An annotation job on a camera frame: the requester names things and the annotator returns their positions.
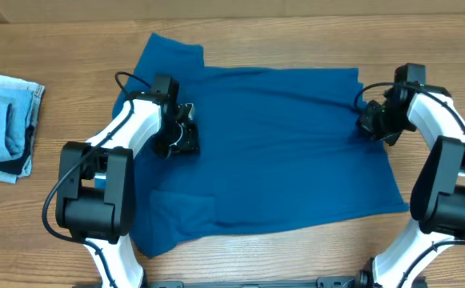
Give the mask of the dark blue t-shirt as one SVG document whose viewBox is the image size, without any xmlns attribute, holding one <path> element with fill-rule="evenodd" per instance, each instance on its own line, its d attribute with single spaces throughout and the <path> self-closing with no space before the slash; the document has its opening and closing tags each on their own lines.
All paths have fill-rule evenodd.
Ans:
<svg viewBox="0 0 465 288">
<path fill-rule="evenodd" d="M 152 34 L 126 88 L 157 74 L 194 104 L 200 151 L 135 158 L 130 236 L 147 257 L 206 236 L 407 211 L 383 144 L 355 124 L 357 69 L 207 66 L 201 46 Z"/>
</svg>

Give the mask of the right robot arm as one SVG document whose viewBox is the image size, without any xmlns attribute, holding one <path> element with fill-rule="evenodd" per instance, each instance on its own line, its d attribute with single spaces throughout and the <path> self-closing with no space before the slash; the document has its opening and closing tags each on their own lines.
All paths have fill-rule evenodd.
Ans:
<svg viewBox="0 0 465 288">
<path fill-rule="evenodd" d="M 418 131 L 430 153 L 411 192 L 405 229 L 347 286 L 425 287 L 421 272 L 446 249 L 465 246 L 465 121 L 445 88 L 427 84 L 423 65 L 398 67 L 384 87 L 384 103 L 354 104 L 357 127 L 390 146 L 403 131 Z"/>
</svg>

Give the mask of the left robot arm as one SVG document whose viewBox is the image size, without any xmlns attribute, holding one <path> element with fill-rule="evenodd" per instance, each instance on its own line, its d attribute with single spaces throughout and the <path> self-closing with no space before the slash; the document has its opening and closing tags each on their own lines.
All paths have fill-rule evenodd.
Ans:
<svg viewBox="0 0 465 288">
<path fill-rule="evenodd" d="M 118 116 L 85 142 L 68 142 L 58 181 L 42 208 L 42 222 L 56 238 L 85 246 L 101 287 L 145 287 L 129 232 L 135 214 L 134 158 L 150 146 L 162 159 L 198 154 L 194 105 L 179 103 L 179 84 L 156 75 L 145 90 L 123 89 Z"/>
</svg>

